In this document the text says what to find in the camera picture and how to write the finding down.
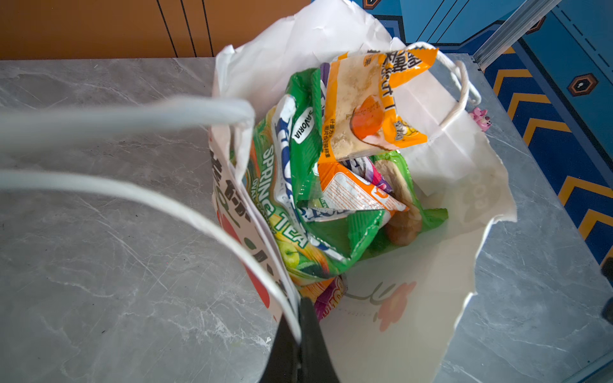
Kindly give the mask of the Fox's berries candy bag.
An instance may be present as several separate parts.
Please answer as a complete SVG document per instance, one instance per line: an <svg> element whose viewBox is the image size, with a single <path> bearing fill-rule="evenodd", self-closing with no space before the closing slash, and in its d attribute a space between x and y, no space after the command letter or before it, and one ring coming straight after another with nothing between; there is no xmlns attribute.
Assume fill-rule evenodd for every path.
<svg viewBox="0 0 613 383"><path fill-rule="evenodd" d="M383 178L381 173L376 169L373 161L368 156L342 161L342 164L351 172L362 177L364 180L387 194L393 193L393 188L391 188L391 186Z"/></svg>

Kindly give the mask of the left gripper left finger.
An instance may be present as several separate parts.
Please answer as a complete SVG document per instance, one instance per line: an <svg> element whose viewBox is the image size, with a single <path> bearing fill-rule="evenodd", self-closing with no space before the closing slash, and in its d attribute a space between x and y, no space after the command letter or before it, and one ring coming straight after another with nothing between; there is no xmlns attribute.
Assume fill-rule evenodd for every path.
<svg viewBox="0 0 613 383"><path fill-rule="evenodd" d="M268 363L260 383L297 383L299 346L285 316L279 322Z"/></svg>

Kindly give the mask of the green yellow snack bag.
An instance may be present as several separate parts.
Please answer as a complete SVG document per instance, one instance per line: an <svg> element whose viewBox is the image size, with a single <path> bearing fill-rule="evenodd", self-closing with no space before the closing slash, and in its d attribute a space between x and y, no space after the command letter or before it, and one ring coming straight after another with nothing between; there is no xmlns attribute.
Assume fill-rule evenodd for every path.
<svg viewBox="0 0 613 383"><path fill-rule="evenodd" d="M390 219L385 210L336 210L323 200L321 84L318 68L290 77L282 99L255 126L244 180L299 287L346 272Z"/></svg>

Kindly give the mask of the long orange snack packet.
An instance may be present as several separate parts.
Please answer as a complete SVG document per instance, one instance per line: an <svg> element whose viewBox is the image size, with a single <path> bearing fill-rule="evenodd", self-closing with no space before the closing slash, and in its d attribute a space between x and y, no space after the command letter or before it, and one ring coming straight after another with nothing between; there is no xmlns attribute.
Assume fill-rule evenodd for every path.
<svg viewBox="0 0 613 383"><path fill-rule="evenodd" d="M336 210L406 212L408 207L342 164L318 164L322 198Z"/></svg>

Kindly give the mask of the green Lays chips bag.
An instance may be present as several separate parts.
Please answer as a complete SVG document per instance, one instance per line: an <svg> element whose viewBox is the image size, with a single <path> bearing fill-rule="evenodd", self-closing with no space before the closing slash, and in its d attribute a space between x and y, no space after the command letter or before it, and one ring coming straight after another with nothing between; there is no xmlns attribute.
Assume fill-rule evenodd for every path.
<svg viewBox="0 0 613 383"><path fill-rule="evenodd" d="M424 209L415 191L413 178L405 158L398 152L371 156L377 171L391 187L391 196L405 204L405 212L396 212L384 226L389 241L396 246L407 246L423 232L442 226L449 218L444 208Z"/></svg>

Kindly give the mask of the white paper bag with flower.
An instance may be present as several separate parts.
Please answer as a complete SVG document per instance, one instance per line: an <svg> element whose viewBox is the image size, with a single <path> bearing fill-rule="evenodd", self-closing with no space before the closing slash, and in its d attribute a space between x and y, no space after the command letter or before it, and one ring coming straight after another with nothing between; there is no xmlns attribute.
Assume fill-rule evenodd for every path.
<svg viewBox="0 0 613 383"><path fill-rule="evenodd" d="M21 154L142 132L206 126L220 170L220 218L147 188L119 180L65 172L1 172L4 191L84 192L152 207L217 240L246 266L263 301L284 319L290 344L306 346L305 313L272 246L263 219L248 198L242 177L255 119L282 95L290 76L342 54L402 48L382 24L349 1L317 1L280 19L257 38L216 56L211 97L175 96L128 107L91 107L1 113L1 151ZM445 54L460 97L431 73L403 85L397 110L422 123L429 142L403 151L427 204L445 207L443 228L359 263L348 272L349 290L318 331L324 365L343 382L431 382L458 322L475 293L475 263L491 226L516 221L509 174L488 138L466 112L481 96L465 64Z"/></svg>

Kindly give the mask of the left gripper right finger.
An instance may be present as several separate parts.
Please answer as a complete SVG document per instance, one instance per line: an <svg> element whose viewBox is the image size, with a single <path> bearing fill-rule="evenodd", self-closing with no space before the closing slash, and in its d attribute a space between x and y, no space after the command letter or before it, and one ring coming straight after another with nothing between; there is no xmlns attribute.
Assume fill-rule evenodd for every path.
<svg viewBox="0 0 613 383"><path fill-rule="evenodd" d="M299 306L301 343L299 347L298 382L340 383L330 360L314 305L302 298Z"/></svg>

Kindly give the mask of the purple grape candy bag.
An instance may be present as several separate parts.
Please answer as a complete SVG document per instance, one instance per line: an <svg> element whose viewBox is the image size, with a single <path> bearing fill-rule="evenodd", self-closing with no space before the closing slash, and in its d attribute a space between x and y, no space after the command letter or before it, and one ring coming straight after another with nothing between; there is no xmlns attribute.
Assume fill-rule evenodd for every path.
<svg viewBox="0 0 613 383"><path fill-rule="evenodd" d="M347 291L343 275L337 276L314 301L314 312L319 321L325 319L339 304Z"/></svg>

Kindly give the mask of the small orange snack packet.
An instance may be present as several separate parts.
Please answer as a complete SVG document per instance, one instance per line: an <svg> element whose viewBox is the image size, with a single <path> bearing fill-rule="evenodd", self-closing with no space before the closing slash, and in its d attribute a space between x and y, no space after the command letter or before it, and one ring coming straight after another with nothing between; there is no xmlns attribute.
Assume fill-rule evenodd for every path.
<svg viewBox="0 0 613 383"><path fill-rule="evenodd" d="M343 54L320 66L320 164L390 152L428 141L399 114L394 92L437 60L438 49Z"/></svg>

